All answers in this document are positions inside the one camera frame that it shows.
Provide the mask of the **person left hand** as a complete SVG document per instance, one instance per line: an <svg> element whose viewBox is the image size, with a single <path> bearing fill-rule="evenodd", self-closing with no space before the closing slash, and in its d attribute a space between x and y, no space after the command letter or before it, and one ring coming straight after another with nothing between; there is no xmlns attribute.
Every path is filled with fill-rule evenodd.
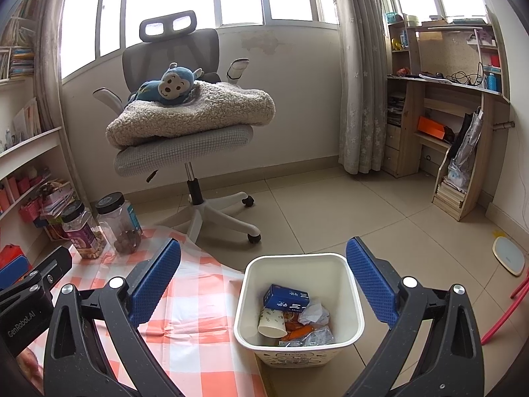
<svg viewBox="0 0 529 397"><path fill-rule="evenodd" d="M16 358L20 370L26 379L41 393L43 392L43 373L35 354L24 349Z"/></svg>

